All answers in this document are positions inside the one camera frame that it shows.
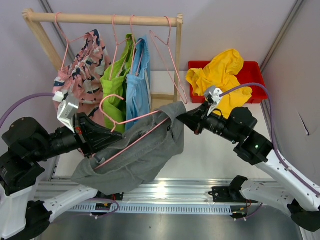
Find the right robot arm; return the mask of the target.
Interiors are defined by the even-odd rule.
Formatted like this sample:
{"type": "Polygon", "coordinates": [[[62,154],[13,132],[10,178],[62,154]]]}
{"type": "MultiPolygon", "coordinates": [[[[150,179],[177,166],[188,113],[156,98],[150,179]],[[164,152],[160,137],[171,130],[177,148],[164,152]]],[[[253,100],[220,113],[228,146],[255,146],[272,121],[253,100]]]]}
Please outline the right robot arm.
{"type": "Polygon", "coordinates": [[[178,120],[194,134],[210,131],[233,144],[237,156],[269,176],[283,190],[236,176],[228,186],[234,202],[251,200],[266,204],[288,215],[299,227],[316,232],[320,229],[320,187],[285,160],[271,141],[254,130],[257,119],[247,107],[236,107],[229,118],[210,112],[209,103],[188,111],[178,120]]]}

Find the yellow shorts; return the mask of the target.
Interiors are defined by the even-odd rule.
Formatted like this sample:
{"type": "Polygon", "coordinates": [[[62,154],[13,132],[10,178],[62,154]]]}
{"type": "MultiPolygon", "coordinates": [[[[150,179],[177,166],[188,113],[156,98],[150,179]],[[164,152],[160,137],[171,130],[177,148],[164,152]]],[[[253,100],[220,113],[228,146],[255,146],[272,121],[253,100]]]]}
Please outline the yellow shorts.
{"type": "MultiPolygon", "coordinates": [[[[244,59],[235,49],[228,49],[208,63],[204,68],[191,68],[187,71],[186,81],[192,86],[192,93],[203,96],[205,91],[215,86],[227,92],[240,85],[236,75],[242,70],[244,59]]],[[[251,87],[242,87],[224,96],[217,108],[227,119],[236,107],[242,107],[252,97],[251,87]]]]}

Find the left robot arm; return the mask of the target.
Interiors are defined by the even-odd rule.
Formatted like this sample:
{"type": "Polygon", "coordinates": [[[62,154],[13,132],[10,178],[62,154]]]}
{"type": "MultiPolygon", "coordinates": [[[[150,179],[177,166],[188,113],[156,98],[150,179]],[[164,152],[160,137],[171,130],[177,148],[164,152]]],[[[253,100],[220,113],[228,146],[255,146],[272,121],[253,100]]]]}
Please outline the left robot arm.
{"type": "Polygon", "coordinates": [[[86,114],[72,119],[73,129],[48,133],[32,117],[16,120],[2,135],[8,150],[0,158],[0,237],[31,240],[41,235],[61,214],[83,201],[103,200],[109,188],[100,182],[78,186],[44,201],[31,199],[37,178],[45,171],[40,162],[81,149],[86,157],[122,139],[123,135],[93,122],[86,114]]]}

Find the grey shorts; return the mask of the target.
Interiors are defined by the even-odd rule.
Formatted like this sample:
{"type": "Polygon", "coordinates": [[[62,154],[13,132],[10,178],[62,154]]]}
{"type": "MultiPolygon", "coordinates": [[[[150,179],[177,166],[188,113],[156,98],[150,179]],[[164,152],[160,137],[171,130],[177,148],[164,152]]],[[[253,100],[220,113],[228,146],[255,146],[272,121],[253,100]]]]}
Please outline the grey shorts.
{"type": "Polygon", "coordinates": [[[152,182],[166,163],[184,151],[184,124],[177,117],[185,105],[174,102],[143,117],[123,139],[82,160],[71,180],[105,195],[127,193],[152,182]]]}

